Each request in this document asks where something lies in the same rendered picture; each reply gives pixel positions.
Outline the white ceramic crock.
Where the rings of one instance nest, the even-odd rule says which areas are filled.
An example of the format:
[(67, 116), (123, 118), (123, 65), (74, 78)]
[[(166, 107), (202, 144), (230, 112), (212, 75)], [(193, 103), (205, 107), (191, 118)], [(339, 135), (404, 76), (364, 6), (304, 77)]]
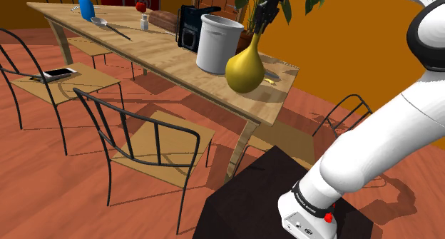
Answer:
[(196, 64), (205, 72), (225, 74), (226, 64), (235, 55), (244, 26), (212, 14), (202, 15), (201, 20)]

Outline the yellow round long-necked vase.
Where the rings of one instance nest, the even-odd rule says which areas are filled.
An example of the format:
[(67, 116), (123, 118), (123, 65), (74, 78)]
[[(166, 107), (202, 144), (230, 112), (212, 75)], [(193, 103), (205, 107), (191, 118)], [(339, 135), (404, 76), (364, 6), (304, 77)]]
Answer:
[(225, 78), (235, 92), (249, 93), (262, 83), (265, 69), (257, 50), (260, 37), (261, 34), (253, 34), (250, 45), (227, 62)]

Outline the black portable radio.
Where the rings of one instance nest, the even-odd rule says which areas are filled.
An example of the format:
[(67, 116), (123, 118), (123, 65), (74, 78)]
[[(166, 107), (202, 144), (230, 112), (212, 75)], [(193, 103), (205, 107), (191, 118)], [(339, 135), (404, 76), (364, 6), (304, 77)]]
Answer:
[(197, 53), (202, 27), (201, 16), (220, 10), (219, 6), (197, 9), (194, 6), (182, 5), (177, 13), (175, 40), (178, 46)]

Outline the brown bread loaf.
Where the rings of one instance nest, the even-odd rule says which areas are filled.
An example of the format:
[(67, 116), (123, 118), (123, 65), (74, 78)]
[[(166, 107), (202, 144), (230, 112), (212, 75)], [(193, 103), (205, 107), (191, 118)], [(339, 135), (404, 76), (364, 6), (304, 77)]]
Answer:
[(152, 11), (149, 13), (148, 21), (155, 26), (161, 27), (174, 34), (178, 30), (178, 16), (168, 11)]

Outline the long wooden dining table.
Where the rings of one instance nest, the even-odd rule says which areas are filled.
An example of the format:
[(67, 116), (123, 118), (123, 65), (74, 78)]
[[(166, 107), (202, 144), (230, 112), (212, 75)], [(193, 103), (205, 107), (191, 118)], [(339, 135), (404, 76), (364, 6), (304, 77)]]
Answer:
[(276, 121), (299, 71), (296, 66), (263, 54), (264, 67), (278, 75), (279, 80), (274, 84), (262, 82), (254, 91), (239, 94), (228, 86), (224, 76), (199, 69), (195, 53), (178, 47), (174, 36), (157, 26), (140, 30), (140, 14), (133, 7), (99, 7), (97, 16), (119, 26), (114, 32), (84, 20), (72, 10), (71, 4), (30, 2), (28, 5), (41, 12), (49, 22), (65, 63), (73, 62), (64, 33), (69, 30), (244, 118), (247, 123), (228, 163), (226, 181), (234, 176), (242, 151), (254, 130), (261, 124), (272, 126)]

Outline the black metal wooden-seat chair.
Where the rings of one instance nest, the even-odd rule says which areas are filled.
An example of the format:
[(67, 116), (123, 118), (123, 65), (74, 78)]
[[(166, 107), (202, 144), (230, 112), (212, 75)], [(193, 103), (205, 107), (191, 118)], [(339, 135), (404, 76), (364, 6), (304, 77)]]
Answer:
[(109, 50), (103, 48), (102, 46), (95, 44), (92, 41), (89, 41), (89, 40), (85, 39), (84, 37), (80, 37), (80, 36), (67, 38), (67, 42), (70, 45), (81, 50), (85, 54), (89, 55), (92, 59), (94, 68), (96, 68), (96, 61), (95, 61), (96, 56), (102, 56), (104, 64), (105, 65), (107, 64), (106, 55), (110, 54), (111, 52)]
[[(110, 205), (112, 167), (115, 162), (182, 189), (178, 215), (182, 215), (185, 193), (191, 174), (203, 154), (210, 153), (215, 131), (187, 120), (156, 111), (146, 117), (96, 98), (78, 88), (73, 90), (96, 127), (108, 166)], [(120, 116), (126, 143), (119, 146), (103, 109)]]
[[(340, 121), (334, 122), (330, 116), (350, 98), (357, 98), (359, 103)], [(344, 122), (352, 116), (357, 109), (364, 107), (366, 111), (358, 118), (352, 125), (346, 126)], [(297, 161), (301, 166), (309, 170), (319, 158), (314, 153), (314, 136), (322, 130), (325, 126), (325, 130), (330, 130), (333, 133), (334, 139), (337, 139), (343, 133), (352, 130), (368, 115), (373, 114), (373, 111), (366, 103), (366, 101), (358, 94), (350, 94), (344, 97), (326, 116), (323, 116), (318, 127), (309, 135), (303, 131), (296, 129), (286, 123), (276, 121), (273, 126), (261, 125), (255, 129), (245, 147), (242, 150), (240, 158), (235, 165), (233, 176), (236, 175), (240, 164), (245, 157), (245, 154), (249, 148), (255, 148), (259, 151), (267, 152), (272, 147), (277, 146), (284, 151), (290, 158)]]
[(7, 83), (11, 95), (14, 99), (16, 112), (19, 120), (19, 128), (23, 128), (21, 112), (19, 107), (19, 102), (16, 97), (14, 87), (17, 86), (26, 92), (42, 99), (43, 101), (50, 103), (53, 106), (53, 109), (56, 113), (56, 117), (58, 120), (59, 128), (61, 131), (61, 137), (63, 142), (63, 147), (67, 148), (66, 145), (66, 137), (63, 129), (63, 124), (61, 122), (60, 113), (58, 111), (58, 106), (67, 101), (73, 100), (77, 97), (77, 95), (73, 92), (74, 87), (80, 88), (80, 90), (86, 93), (97, 92), (101, 89), (108, 88), (109, 86), (121, 84), (121, 81), (109, 76), (105, 73), (100, 72), (97, 69), (91, 68), (83, 63), (73, 63), (62, 68), (72, 68), (77, 71), (74, 75), (71, 75), (66, 78), (61, 78), (55, 81), (50, 81), (46, 83), (40, 83), (38, 81), (32, 81), (29, 79), (32, 75), (43, 75), (43, 70), (35, 56), (32, 54), (29, 47), (24, 43), (24, 41), (18, 37), (16, 34), (12, 33), (9, 30), (0, 28), (0, 33), (7, 34), (17, 40), (21, 47), (25, 50), (26, 54), (31, 58), (34, 63), (35, 71), (31, 73), (24, 73), (20, 71), (15, 63), (12, 61), (11, 57), (7, 54), (4, 47), (0, 44), (0, 53), (6, 58), (11, 68), (4, 68), (0, 64), (0, 73), (4, 77), (5, 82)]

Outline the silver ladle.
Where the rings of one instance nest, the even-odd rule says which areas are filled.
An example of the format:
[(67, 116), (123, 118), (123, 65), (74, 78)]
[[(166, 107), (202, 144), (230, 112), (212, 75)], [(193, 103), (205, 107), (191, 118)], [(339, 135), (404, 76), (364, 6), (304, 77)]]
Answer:
[(101, 27), (106, 27), (109, 28), (110, 30), (116, 32), (117, 34), (121, 35), (122, 37), (130, 40), (131, 38), (126, 36), (125, 34), (121, 33), (120, 31), (118, 31), (117, 29), (113, 28), (112, 26), (110, 26), (108, 24), (108, 22), (105, 19), (102, 18), (98, 18), (98, 17), (91, 17), (91, 22), (97, 26), (101, 26)]

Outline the blue bottle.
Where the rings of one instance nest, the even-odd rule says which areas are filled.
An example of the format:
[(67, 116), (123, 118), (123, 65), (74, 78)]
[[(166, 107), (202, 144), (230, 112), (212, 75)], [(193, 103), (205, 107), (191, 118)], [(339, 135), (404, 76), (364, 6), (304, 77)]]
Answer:
[(81, 16), (87, 21), (91, 21), (95, 17), (95, 11), (91, 0), (78, 0), (81, 10)]

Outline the dark robot stand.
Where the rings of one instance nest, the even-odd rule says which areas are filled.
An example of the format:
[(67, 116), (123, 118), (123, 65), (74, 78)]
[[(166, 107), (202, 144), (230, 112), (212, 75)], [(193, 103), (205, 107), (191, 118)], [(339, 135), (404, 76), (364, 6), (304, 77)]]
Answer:
[(272, 147), (207, 198), (192, 239), (296, 239), (282, 227), (278, 199), (306, 172)]

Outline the white smartphone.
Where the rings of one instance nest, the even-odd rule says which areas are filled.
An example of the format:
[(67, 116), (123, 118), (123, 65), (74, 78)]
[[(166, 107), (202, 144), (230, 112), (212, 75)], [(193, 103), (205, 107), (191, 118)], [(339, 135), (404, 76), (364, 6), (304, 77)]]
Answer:
[(50, 82), (69, 77), (75, 73), (77, 73), (77, 71), (73, 70), (72, 68), (58, 68), (50, 71), (44, 71), (43, 75), (45, 76), (46, 80)]

